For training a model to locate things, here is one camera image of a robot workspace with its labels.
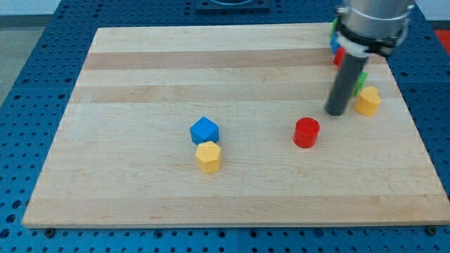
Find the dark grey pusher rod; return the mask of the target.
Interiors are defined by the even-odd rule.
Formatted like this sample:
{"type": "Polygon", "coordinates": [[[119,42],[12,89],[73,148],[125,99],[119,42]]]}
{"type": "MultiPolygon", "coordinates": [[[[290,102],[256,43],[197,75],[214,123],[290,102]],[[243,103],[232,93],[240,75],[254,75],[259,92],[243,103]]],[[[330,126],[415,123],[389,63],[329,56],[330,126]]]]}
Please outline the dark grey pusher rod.
{"type": "Polygon", "coordinates": [[[368,58],[346,54],[326,102],[325,111],[331,116],[343,115],[368,58]]]}

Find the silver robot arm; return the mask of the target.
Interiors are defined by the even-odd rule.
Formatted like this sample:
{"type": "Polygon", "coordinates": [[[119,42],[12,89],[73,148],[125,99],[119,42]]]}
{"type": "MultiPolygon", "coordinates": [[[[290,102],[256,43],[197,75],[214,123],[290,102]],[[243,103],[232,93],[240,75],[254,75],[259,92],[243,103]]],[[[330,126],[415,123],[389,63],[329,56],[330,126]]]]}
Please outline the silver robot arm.
{"type": "Polygon", "coordinates": [[[368,59],[393,54],[405,40],[414,0],[346,0],[336,8],[337,42],[345,50],[325,111],[340,116],[347,109],[368,59]]]}

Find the blue block behind arm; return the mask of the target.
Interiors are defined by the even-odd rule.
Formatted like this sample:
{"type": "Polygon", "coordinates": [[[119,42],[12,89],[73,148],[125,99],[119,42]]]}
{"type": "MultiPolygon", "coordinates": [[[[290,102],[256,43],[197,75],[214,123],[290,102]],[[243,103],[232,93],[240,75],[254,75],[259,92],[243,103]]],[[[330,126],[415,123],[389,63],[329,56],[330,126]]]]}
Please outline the blue block behind arm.
{"type": "Polygon", "coordinates": [[[338,36],[336,34],[333,34],[330,39],[330,47],[332,49],[333,54],[336,54],[340,47],[338,43],[338,36]]]}

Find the green block behind arm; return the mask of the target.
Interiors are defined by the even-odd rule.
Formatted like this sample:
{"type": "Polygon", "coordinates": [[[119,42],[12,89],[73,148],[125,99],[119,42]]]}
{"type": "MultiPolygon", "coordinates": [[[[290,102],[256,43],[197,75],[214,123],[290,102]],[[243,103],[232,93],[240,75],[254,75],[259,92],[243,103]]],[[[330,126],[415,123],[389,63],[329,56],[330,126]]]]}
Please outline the green block behind arm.
{"type": "Polygon", "coordinates": [[[335,30],[336,30],[336,26],[337,26],[338,20],[339,20],[338,17],[333,19],[332,27],[330,29],[330,34],[329,34],[330,38],[333,38],[333,35],[335,34],[335,30]]]}

